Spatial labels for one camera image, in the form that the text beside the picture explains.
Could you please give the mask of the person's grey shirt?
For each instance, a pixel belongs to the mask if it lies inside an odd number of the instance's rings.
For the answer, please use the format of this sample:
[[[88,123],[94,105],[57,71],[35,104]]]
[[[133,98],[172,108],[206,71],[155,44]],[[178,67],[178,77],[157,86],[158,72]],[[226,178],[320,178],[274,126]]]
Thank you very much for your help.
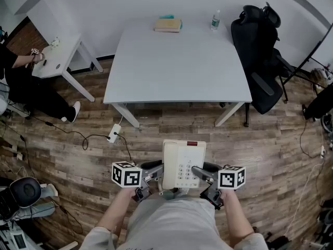
[[[80,250],[268,250],[258,233],[230,247],[220,238],[213,205],[199,198],[147,199],[134,211],[127,231],[117,246],[115,234],[95,227]]]

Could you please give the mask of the light blue jeans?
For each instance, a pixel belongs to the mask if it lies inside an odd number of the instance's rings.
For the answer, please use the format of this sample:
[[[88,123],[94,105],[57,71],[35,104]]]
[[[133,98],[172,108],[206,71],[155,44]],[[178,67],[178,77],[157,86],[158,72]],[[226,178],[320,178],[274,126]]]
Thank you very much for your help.
[[[41,188],[41,198],[57,197],[58,191],[53,184],[43,184]],[[22,220],[28,218],[42,218],[52,215],[56,210],[54,202],[37,204],[26,208],[20,208],[15,215],[15,220]]]

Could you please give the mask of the teal notebook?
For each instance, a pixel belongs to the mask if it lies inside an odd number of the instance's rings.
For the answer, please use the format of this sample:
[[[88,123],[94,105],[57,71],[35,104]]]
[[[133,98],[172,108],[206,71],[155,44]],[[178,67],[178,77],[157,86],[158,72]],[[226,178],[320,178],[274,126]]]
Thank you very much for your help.
[[[170,28],[170,29],[181,29],[182,28],[181,19],[175,18],[174,15],[160,16],[158,20],[158,28]]]

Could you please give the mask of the clear plastic water bottle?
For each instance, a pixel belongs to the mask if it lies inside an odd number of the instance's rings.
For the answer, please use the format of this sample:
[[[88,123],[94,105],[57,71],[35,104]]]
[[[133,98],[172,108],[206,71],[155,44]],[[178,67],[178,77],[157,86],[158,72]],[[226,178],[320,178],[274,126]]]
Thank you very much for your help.
[[[212,22],[211,22],[211,30],[212,31],[216,31],[219,27],[219,24],[220,24],[220,10],[217,9],[213,15],[213,18],[212,18]]]

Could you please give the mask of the small white screen device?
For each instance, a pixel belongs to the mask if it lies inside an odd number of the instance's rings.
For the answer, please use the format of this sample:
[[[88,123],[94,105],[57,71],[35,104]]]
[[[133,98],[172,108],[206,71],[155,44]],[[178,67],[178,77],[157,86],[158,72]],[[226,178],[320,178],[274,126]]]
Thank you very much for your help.
[[[10,231],[11,239],[14,243],[16,250],[29,250],[24,232]]]

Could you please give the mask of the black office chair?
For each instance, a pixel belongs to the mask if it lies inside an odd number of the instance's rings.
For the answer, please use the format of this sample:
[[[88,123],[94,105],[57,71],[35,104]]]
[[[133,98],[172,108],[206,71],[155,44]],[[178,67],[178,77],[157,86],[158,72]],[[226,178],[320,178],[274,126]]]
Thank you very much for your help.
[[[269,4],[262,9],[244,6],[239,18],[231,24],[233,43],[252,97],[252,102],[245,103],[245,127],[249,126],[249,106],[262,115],[270,111],[284,92],[276,77],[286,71],[294,72],[274,48],[280,24],[279,15]]]

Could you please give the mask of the small white side table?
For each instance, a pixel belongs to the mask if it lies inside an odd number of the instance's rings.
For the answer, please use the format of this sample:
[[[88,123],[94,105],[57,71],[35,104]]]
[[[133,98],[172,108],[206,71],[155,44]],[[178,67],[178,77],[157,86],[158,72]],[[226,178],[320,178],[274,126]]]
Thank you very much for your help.
[[[75,52],[83,52],[89,62],[93,63],[95,68],[102,73],[103,68],[99,61],[92,56],[86,45],[81,40],[79,34],[64,37],[60,39],[58,46],[47,46],[42,50],[46,62],[36,64],[32,70],[32,75],[41,79],[47,79],[57,76],[62,76],[66,79],[77,91],[79,91],[90,102],[94,102],[95,98],[91,95],[79,82],[67,71],[70,62]]]

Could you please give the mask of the grey work table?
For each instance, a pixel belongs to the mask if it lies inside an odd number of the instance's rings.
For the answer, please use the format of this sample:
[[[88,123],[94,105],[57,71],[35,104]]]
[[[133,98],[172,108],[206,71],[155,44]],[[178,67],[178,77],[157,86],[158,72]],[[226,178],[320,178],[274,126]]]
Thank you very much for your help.
[[[252,101],[245,72],[224,24],[182,18],[178,33],[156,32],[156,17],[131,19],[122,32],[105,90],[132,126],[140,124],[130,103],[227,102],[215,126]]]

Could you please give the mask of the white corded desk telephone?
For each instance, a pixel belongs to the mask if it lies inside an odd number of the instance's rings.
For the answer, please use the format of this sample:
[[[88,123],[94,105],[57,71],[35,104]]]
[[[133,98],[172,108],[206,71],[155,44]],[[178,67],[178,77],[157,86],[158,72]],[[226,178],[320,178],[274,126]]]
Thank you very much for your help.
[[[200,180],[192,172],[192,167],[203,167],[206,142],[164,140],[163,141],[163,180],[164,190],[197,189]]]

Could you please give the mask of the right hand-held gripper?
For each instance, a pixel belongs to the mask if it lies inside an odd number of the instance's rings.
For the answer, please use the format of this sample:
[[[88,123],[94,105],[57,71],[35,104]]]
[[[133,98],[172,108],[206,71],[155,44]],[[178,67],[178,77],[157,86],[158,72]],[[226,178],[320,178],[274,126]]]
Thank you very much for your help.
[[[207,200],[220,210],[224,206],[221,198],[222,190],[237,190],[246,182],[246,168],[239,166],[221,167],[204,162],[203,167],[193,166],[192,173],[199,179],[206,181],[209,186],[200,193],[200,198]]]

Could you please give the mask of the person's right forearm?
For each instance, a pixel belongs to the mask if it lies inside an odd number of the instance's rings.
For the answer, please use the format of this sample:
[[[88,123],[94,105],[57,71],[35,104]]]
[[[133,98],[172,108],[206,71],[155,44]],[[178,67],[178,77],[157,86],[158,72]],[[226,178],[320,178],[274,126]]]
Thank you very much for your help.
[[[240,201],[234,190],[222,190],[229,238],[231,245],[236,245],[245,237],[254,234],[254,230],[246,218]]]

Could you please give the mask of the tan book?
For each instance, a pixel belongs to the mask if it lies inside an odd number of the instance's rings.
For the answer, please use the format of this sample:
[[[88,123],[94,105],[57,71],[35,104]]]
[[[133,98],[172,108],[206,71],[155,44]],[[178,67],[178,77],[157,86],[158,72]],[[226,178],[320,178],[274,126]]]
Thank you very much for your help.
[[[156,32],[179,33],[182,27],[180,19],[158,19],[154,26]]]

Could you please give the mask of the person's left forearm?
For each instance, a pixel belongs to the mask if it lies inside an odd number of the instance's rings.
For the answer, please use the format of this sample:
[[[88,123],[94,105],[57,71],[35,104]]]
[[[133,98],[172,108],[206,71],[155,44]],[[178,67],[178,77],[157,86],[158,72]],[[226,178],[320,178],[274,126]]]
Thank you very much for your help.
[[[110,206],[97,223],[97,227],[103,227],[108,231],[119,236],[125,214],[129,207],[132,197],[135,195],[136,188],[123,188],[112,200]]]

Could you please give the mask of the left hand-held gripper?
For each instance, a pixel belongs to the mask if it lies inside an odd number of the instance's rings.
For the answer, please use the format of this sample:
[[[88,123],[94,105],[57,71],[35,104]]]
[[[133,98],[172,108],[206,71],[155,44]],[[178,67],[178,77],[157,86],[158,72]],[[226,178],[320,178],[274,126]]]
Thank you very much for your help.
[[[145,162],[140,166],[120,161],[112,164],[111,179],[121,188],[136,188],[133,200],[140,203],[150,196],[148,182],[157,181],[163,172],[162,160]]]

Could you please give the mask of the white power strip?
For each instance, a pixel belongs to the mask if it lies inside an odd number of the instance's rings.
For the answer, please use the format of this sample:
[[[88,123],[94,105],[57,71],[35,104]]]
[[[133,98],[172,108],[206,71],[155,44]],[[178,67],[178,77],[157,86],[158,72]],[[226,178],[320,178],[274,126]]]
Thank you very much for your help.
[[[121,126],[119,124],[114,124],[114,126],[111,129],[111,132],[109,133],[107,137],[107,141],[109,143],[114,143],[118,137],[118,134],[121,130]]]

